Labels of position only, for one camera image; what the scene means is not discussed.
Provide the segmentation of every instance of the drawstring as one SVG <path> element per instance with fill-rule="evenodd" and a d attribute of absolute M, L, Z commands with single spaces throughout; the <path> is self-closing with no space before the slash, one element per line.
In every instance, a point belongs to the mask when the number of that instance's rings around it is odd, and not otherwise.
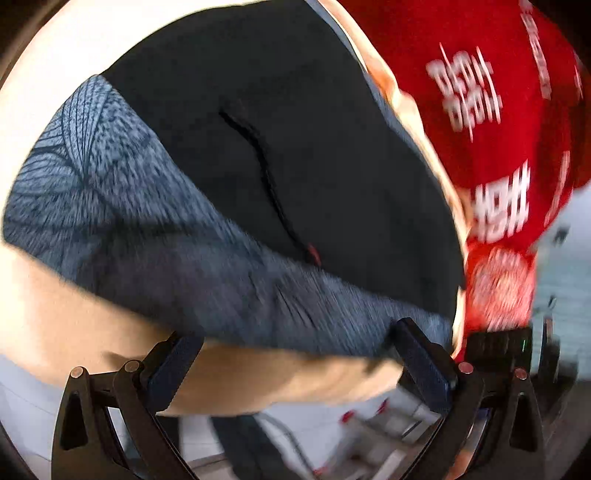
<path fill-rule="evenodd" d="M 254 148 L 256 152 L 256 159 L 261 166 L 261 179 L 265 187 L 265 191 L 269 197 L 269 200 L 271 201 L 271 204 L 273 205 L 273 209 L 279 217 L 279 221 L 287 232 L 287 235 L 289 235 L 294 245 L 304 252 L 306 261 L 308 263 L 316 265 L 317 267 L 321 267 L 322 261 L 320 259 L 318 250 L 314 247 L 314 245 L 304 243 L 304 241 L 297 234 L 289 218 L 287 218 L 285 212 L 283 211 L 283 207 L 281 206 L 281 202 L 277 196 L 277 185 L 275 184 L 275 180 L 271 174 L 271 169 L 267 160 L 267 152 L 269 148 L 259 131 L 247 120 L 244 105 L 240 101 L 226 103 L 226 105 L 220 109 L 220 115 Z"/>

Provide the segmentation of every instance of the cable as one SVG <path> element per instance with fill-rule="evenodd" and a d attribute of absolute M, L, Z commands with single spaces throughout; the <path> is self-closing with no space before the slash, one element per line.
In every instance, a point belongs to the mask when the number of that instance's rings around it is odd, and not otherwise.
<path fill-rule="evenodd" d="M 287 439 L 290 441 L 291 446 L 293 447 L 293 449 L 297 453 L 297 455 L 300 458 L 301 462 L 308 469 L 308 471 L 310 472 L 310 474 L 312 475 L 312 477 L 314 479 L 316 479 L 316 480 L 320 480 L 319 477 L 314 472 L 314 467 L 312 467 L 312 463 L 310 462 L 310 459 L 306 456 L 306 454 L 302 450 L 299 442 L 296 439 L 296 436 L 290 430 L 290 428 L 287 425 L 285 425 L 283 422 L 277 420 L 275 417 L 272 417 L 272 416 L 270 416 L 267 413 L 259 412 L 258 414 L 256 414 L 256 416 L 259 417 L 262 420 L 267 421 L 268 423 L 272 424 L 273 426 L 275 426 L 276 428 L 278 428 L 279 430 L 281 430 L 285 434 L 285 436 L 287 437 Z"/>

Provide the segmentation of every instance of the patterned blue fabric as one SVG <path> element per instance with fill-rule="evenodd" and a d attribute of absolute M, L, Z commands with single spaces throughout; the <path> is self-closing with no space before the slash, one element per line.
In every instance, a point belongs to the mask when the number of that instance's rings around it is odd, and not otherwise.
<path fill-rule="evenodd" d="M 432 341 L 451 338 L 438 315 L 254 241 L 101 76 L 66 100 L 31 150 L 4 237 L 98 296 L 229 343 L 375 356 L 391 321 L 407 316 Z"/>

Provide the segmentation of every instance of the silver screw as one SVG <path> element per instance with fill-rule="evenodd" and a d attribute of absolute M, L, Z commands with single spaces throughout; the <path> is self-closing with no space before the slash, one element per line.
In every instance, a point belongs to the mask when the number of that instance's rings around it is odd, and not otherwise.
<path fill-rule="evenodd" d="M 82 367 L 74 367 L 70 372 L 70 376 L 72 378 L 80 378 L 84 373 L 84 369 Z"/>
<path fill-rule="evenodd" d="M 525 380 L 527 378 L 527 372 L 522 368 L 516 368 L 513 373 L 520 380 Z"/>
<path fill-rule="evenodd" d="M 132 374 L 139 368 L 139 362 L 137 360 L 130 360 L 125 364 L 125 371 Z"/>
<path fill-rule="evenodd" d="M 474 371 L 474 367 L 468 362 L 461 362 L 457 367 L 460 369 L 460 372 L 466 375 L 470 375 Z"/>

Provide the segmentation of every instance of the red shirt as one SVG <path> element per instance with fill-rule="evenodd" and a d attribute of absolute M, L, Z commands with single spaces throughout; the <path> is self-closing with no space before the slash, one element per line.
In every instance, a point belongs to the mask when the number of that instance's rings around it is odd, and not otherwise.
<path fill-rule="evenodd" d="M 574 51 L 519 0 L 342 0 L 419 108 L 479 242 L 525 250 L 572 192 Z"/>

